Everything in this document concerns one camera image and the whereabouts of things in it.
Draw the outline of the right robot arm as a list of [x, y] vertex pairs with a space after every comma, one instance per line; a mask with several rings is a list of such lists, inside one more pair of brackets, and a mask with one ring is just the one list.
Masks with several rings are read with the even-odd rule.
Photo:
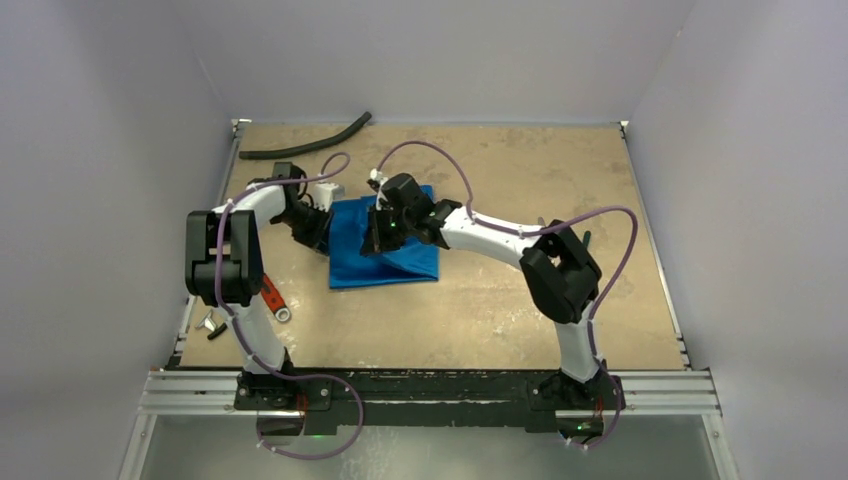
[[601, 391], [601, 369], [589, 312], [599, 295], [602, 272], [581, 239], [556, 221], [553, 231], [478, 216], [449, 199], [434, 201], [407, 173], [392, 177], [372, 170], [367, 181], [376, 193], [367, 210], [360, 253], [401, 249], [410, 239], [444, 250], [480, 254], [521, 271], [533, 304], [555, 325], [564, 399], [584, 407]]

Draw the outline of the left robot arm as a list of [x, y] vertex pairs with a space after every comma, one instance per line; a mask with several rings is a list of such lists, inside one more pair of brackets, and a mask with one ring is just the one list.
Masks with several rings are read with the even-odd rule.
[[332, 205], [344, 189], [321, 179], [306, 190], [309, 182], [301, 168], [278, 162], [270, 177], [255, 179], [222, 205], [192, 211], [186, 218], [188, 292], [224, 316], [236, 336], [244, 371], [267, 374], [259, 395], [275, 409], [295, 402], [298, 382], [284, 373], [289, 355], [266, 315], [260, 232], [283, 224], [295, 242], [328, 252]]

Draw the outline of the blue cloth napkin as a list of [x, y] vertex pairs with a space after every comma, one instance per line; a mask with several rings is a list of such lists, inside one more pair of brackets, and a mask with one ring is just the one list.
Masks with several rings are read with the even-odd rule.
[[374, 195], [333, 204], [328, 233], [329, 288], [437, 281], [439, 248], [413, 236], [403, 237], [398, 224], [374, 220], [375, 206]]

